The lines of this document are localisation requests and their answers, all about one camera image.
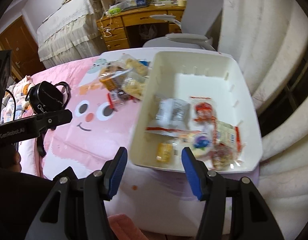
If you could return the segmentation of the blueberry snack packet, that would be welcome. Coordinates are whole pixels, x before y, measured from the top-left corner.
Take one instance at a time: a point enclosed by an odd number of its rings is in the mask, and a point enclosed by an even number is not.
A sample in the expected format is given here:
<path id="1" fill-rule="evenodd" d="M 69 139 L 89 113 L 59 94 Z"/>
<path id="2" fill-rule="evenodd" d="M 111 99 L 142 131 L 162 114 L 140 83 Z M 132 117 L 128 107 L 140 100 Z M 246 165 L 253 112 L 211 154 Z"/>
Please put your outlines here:
<path id="1" fill-rule="evenodd" d="M 179 150 L 190 148 L 195 158 L 203 158 L 213 148 L 213 136 L 209 132 L 192 131 L 179 135 Z"/>

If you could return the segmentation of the red barcode snack packet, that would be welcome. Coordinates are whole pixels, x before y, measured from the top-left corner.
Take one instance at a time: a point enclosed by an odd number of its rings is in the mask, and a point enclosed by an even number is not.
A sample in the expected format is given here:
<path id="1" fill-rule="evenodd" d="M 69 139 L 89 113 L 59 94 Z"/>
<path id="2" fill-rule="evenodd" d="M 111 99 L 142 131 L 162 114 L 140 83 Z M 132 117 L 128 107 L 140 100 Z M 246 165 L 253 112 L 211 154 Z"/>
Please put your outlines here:
<path id="1" fill-rule="evenodd" d="M 242 143 L 238 126 L 217 121 L 216 123 L 216 144 L 223 144 L 231 148 L 233 151 L 240 153 L 242 151 Z"/>

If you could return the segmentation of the red jujube snack packet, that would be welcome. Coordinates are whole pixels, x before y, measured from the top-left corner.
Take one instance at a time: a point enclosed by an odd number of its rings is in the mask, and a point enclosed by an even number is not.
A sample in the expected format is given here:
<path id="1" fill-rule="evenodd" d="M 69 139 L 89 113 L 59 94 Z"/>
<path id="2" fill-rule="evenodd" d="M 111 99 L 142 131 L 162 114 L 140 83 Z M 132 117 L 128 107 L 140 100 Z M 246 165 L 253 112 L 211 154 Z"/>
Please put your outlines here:
<path id="1" fill-rule="evenodd" d="M 195 124 L 211 124 L 217 120 L 215 102 L 210 97 L 191 96 L 191 109 Z"/>

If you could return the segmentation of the grey black snack packet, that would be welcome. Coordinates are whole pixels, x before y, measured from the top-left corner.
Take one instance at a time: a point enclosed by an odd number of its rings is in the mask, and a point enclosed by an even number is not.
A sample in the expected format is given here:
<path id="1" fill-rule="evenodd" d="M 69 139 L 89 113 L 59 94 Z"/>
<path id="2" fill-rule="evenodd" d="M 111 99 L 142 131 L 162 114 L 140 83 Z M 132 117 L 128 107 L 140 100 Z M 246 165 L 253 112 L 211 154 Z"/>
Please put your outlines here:
<path id="1" fill-rule="evenodd" d="M 156 94 L 155 102 L 158 103 L 155 117 L 148 123 L 145 132 L 168 137 L 177 137 L 189 128 L 187 120 L 190 103 L 178 98 L 167 98 Z"/>

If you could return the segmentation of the egg yolk pastry packet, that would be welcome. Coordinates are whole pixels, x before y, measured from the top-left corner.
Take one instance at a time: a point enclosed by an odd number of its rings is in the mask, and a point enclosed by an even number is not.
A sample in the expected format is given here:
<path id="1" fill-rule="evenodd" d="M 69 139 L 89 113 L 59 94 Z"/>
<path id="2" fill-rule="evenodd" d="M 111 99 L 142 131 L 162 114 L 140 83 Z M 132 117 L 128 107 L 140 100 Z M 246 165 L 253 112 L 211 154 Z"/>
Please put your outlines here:
<path id="1" fill-rule="evenodd" d="M 130 69 L 110 64 L 101 69 L 98 80 L 106 89 L 113 91 L 121 88 L 122 83 L 129 72 Z"/>

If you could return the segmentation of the clear rice cracker packet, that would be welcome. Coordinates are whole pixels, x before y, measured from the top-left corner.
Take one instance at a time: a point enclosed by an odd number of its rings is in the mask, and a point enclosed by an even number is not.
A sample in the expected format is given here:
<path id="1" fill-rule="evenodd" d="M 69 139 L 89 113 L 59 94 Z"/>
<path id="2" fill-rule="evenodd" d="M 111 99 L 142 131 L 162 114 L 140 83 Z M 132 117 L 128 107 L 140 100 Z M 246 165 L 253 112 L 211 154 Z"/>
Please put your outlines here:
<path id="1" fill-rule="evenodd" d="M 120 60 L 125 63 L 127 69 L 132 69 L 132 71 L 136 72 L 140 76 L 148 75 L 148 65 L 135 59 L 129 54 L 123 54 Z"/>

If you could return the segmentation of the small yellow candy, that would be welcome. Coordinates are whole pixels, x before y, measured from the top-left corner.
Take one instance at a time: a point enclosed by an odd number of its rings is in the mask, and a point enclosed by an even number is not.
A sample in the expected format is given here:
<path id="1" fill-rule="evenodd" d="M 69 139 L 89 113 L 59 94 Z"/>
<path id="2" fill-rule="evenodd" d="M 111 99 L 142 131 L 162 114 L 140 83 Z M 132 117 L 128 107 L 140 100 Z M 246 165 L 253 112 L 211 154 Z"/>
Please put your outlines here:
<path id="1" fill-rule="evenodd" d="M 173 144 L 168 142 L 161 142 L 157 148 L 156 159 L 161 163 L 169 163 L 173 154 Z"/>

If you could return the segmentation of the brown wooden door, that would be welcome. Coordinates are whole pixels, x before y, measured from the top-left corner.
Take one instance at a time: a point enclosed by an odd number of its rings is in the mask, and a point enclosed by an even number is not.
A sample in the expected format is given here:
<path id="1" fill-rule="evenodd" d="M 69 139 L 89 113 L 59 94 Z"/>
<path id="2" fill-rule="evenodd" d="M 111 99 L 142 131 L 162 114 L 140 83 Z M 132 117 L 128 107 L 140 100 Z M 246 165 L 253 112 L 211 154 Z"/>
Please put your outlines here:
<path id="1" fill-rule="evenodd" d="M 38 45 L 22 16 L 0 33 L 0 45 L 3 49 L 12 51 L 13 67 L 21 76 L 32 76 L 46 69 L 39 59 Z"/>

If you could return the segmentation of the pink cartoon bed sheet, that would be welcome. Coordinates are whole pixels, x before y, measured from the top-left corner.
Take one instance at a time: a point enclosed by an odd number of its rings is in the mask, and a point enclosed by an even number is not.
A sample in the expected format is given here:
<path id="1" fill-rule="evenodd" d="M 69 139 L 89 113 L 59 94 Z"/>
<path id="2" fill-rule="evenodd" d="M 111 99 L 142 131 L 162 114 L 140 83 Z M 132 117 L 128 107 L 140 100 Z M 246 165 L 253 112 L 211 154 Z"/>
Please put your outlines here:
<path id="1" fill-rule="evenodd" d="M 125 56 L 149 62 L 152 74 L 145 100 L 130 100 L 114 111 L 98 75 L 106 63 Z M 163 137 L 146 132 L 156 114 L 149 108 L 156 95 L 185 101 L 211 98 L 217 118 L 239 129 L 242 145 L 239 162 L 223 175 L 258 180 L 263 149 L 257 115 L 238 63 L 230 55 L 186 48 L 117 50 L 49 68 L 34 74 L 32 81 L 67 82 L 71 87 L 68 109 L 73 118 L 69 124 L 47 132 L 44 158 L 38 157 L 34 141 L 20 144 L 23 172 L 52 179 L 72 167 L 84 178 L 123 146 L 128 150 L 128 163 L 119 191 L 106 203 L 106 211 L 127 215 L 142 230 L 194 236 L 204 208 L 191 192 L 180 153 L 173 156 L 171 165 L 156 161 Z"/>

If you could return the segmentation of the white plastic bin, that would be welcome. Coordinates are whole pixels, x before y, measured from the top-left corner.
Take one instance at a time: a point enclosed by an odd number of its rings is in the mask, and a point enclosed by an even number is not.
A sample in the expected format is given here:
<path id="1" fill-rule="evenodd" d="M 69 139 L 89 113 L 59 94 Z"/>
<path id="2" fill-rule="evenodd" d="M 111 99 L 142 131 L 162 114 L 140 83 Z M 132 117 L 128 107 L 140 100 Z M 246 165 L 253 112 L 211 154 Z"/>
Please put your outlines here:
<path id="1" fill-rule="evenodd" d="M 251 172 L 262 157 L 254 105 L 237 62 L 202 50 L 160 51 L 151 62 L 129 148 L 138 166 L 183 172 L 190 148 L 207 168 Z"/>

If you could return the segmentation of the lace cloth covered furniture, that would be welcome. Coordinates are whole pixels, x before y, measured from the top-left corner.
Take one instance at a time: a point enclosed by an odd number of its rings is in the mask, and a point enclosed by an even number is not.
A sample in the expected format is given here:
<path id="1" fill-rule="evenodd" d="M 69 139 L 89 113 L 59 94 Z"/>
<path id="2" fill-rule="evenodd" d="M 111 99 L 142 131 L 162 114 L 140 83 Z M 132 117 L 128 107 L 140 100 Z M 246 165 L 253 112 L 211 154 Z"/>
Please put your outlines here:
<path id="1" fill-rule="evenodd" d="M 37 30 L 38 55 L 45 68 L 107 51 L 97 26 L 102 13 L 100 0 L 72 0 L 50 15 Z"/>

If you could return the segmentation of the blue small snack packet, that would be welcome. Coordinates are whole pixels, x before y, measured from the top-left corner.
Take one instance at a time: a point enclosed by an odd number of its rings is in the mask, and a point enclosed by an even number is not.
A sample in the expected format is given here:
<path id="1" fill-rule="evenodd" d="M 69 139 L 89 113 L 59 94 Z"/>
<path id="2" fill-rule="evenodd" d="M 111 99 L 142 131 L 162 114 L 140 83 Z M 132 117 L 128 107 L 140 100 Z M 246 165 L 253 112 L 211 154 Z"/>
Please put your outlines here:
<path id="1" fill-rule="evenodd" d="M 149 65 L 150 65 L 150 62 L 149 62 L 149 61 L 139 60 L 139 62 L 140 62 L 141 64 L 143 64 L 144 66 L 146 66 L 146 67 L 149 67 Z"/>

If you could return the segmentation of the wooden desk with drawers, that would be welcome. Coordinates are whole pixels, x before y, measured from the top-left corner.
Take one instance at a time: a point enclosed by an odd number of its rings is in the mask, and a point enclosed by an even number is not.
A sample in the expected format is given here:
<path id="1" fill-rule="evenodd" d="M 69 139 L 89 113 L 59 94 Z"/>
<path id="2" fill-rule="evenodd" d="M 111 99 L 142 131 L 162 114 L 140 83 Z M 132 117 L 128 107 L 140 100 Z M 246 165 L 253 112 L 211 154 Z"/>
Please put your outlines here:
<path id="1" fill-rule="evenodd" d="M 149 5 L 119 12 L 114 16 L 105 15 L 96 23 L 107 50 L 140 48 L 151 39 L 181 31 L 177 24 L 156 20 L 151 18 L 152 15 L 168 14 L 180 21 L 183 12 L 184 8 L 176 5 Z"/>

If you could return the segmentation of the white floral curtain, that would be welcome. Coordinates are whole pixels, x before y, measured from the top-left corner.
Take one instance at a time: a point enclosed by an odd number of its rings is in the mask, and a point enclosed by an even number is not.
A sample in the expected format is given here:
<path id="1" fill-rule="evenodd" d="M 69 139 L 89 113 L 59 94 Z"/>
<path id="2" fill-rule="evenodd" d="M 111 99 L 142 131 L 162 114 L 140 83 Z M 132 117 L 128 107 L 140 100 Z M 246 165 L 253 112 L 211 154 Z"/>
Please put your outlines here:
<path id="1" fill-rule="evenodd" d="M 238 62 L 259 117 L 259 191 L 295 239 L 308 223 L 308 0 L 224 0 L 218 50 Z"/>

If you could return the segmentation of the grey office chair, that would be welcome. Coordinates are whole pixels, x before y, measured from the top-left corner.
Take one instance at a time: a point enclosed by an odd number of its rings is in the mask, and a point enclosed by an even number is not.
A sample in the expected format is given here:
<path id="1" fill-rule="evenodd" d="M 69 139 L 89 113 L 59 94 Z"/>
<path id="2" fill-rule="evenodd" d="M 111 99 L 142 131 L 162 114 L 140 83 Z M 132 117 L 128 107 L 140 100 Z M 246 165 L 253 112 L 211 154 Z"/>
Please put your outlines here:
<path id="1" fill-rule="evenodd" d="M 151 15 L 153 19 L 178 25 L 181 32 L 151 39 L 143 47 L 180 47 L 214 51 L 213 38 L 208 34 L 222 8 L 223 0 L 187 0 L 181 21 L 172 15 Z"/>

